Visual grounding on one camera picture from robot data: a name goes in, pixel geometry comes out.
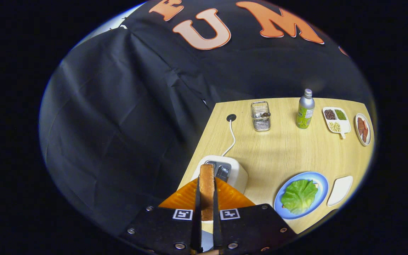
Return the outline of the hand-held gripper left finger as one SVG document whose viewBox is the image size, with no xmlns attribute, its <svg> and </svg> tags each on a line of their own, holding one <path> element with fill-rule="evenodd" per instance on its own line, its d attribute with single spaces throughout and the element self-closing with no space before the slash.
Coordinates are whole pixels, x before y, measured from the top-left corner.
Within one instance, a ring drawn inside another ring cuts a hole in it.
<svg viewBox="0 0 408 255">
<path fill-rule="evenodd" d="M 195 209 L 148 206 L 141 210 L 119 238 L 148 254 L 202 253 L 202 223 L 199 178 Z"/>
</svg>

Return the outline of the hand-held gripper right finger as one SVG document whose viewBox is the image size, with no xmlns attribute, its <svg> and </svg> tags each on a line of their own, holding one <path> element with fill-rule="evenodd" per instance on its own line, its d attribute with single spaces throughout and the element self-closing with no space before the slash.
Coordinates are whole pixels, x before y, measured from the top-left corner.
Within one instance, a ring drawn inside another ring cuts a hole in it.
<svg viewBox="0 0 408 255">
<path fill-rule="evenodd" d="M 266 254 L 298 238 L 269 205 L 218 209 L 214 189 L 213 249 L 217 254 Z"/>
</svg>

